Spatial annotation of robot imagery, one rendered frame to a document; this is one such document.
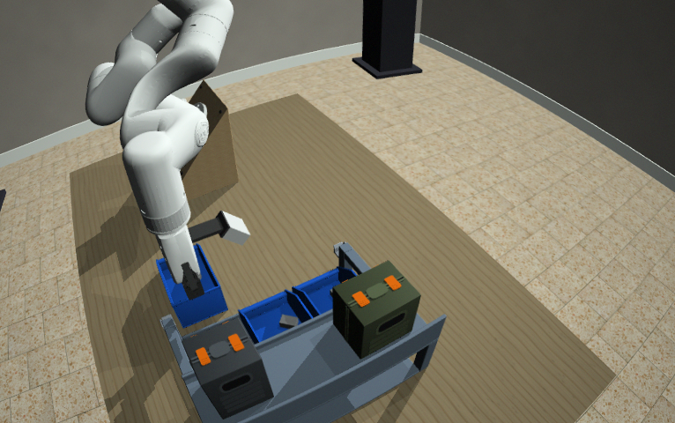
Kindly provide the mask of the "black case with orange latches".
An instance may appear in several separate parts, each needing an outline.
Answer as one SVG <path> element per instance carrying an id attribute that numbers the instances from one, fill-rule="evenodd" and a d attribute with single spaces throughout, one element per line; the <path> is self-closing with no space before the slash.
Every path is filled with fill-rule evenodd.
<path id="1" fill-rule="evenodd" d="M 222 419 L 274 397 L 263 360 L 239 317 L 184 339 L 182 345 Z"/>

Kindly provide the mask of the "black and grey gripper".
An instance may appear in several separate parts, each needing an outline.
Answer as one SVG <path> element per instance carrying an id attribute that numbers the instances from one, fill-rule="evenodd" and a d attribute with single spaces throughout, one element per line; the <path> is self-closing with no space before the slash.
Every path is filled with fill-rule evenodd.
<path id="1" fill-rule="evenodd" d="M 169 232 L 156 233 L 149 230 L 147 227 L 146 229 L 151 234 L 155 234 L 173 281 L 177 285 L 182 283 L 189 300 L 193 300 L 204 295 L 204 289 L 200 279 L 197 277 L 197 275 L 199 276 L 200 274 L 200 269 L 189 235 L 189 230 L 186 225 L 189 218 L 190 210 L 186 221 L 181 226 Z"/>

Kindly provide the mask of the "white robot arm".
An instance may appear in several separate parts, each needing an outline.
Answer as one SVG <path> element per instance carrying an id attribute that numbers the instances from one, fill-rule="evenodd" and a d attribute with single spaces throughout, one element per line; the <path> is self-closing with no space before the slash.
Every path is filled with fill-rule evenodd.
<path id="1" fill-rule="evenodd" d="M 122 118 L 122 161 L 138 208 L 149 230 L 165 233 L 189 216 L 180 171 L 209 133 L 205 104 L 171 93 L 216 69 L 234 8 L 229 0 L 158 1 L 119 43 L 115 64 L 91 73 L 85 111 L 99 126 Z M 177 33 L 172 51 L 156 63 Z M 224 211 L 188 230 L 192 243 L 219 234 L 243 245 L 250 236 L 242 219 Z"/>

